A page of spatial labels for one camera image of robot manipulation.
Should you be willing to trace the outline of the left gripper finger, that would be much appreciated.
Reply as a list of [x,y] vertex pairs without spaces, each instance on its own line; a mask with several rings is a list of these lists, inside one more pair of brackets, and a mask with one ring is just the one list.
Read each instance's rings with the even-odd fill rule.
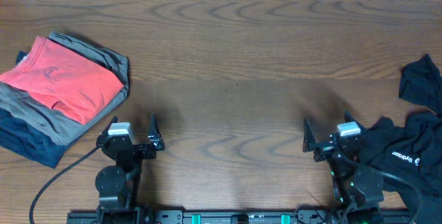
[[164,139],[160,133],[154,114],[151,115],[148,138],[156,151],[165,150]]
[[108,135],[108,130],[110,129],[111,125],[113,123],[116,123],[118,121],[117,116],[114,116],[110,122],[108,123],[108,125],[106,126],[106,128],[100,133],[100,136],[107,136]]

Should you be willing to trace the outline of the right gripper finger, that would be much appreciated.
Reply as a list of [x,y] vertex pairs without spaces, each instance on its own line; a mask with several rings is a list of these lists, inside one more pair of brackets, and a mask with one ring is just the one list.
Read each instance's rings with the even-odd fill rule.
[[351,113],[349,112],[349,111],[346,111],[345,113],[344,113],[344,119],[345,119],[345,121],[346,122],[355,122],[357,125],[358,125],[358,128],[361,130],[361,131],[364,131],[365,130],[365,127],[360,123],[360,122],[358,122],[352,115],[351,115]]
[[304,153],[311,152],[316,148],[316,139],[311,130],[307,119],[303,120],[304,138],[302,143],[302,151]]

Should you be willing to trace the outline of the black t-shirt with logo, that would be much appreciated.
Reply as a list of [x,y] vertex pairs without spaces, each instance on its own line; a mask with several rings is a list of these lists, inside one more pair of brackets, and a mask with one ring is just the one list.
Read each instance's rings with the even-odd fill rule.
[[426,107],[412,113],[404,127],[381,118],[366,130],[360,162],[403,179],[384,180],[383,189],[397,192],[411,212],[421,205],[417,223],[441,222],[441,72],[424,55],[403,68],[398,96]]

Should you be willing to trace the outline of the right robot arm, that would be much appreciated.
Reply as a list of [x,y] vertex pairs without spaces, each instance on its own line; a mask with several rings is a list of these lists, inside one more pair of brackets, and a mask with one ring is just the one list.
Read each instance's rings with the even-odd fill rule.
[[317,141],[308,120],[303,120],[302,151],[312,152],[315,162],[325,161],[331,169],[337,209],[325,215],[326,223],[383,223],[379,203],[384,200],[383,177],[362,165],[356,155],[365,140],[363,128],[351,120],[336,127],[328,140]]

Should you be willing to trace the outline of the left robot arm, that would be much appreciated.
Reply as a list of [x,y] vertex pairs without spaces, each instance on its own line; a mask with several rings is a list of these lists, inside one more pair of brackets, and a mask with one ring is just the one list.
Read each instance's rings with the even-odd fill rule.
[[165,150],[164,139],[151,115],[144,144],[134,144],[132,126],[114,117],[100,133],[96,146],[115,161],[96,176],[95,187],[99,192],[98,223],[154,223],[152,210],[137,203],[141,181],[142,163],[155,159],[158,151]]

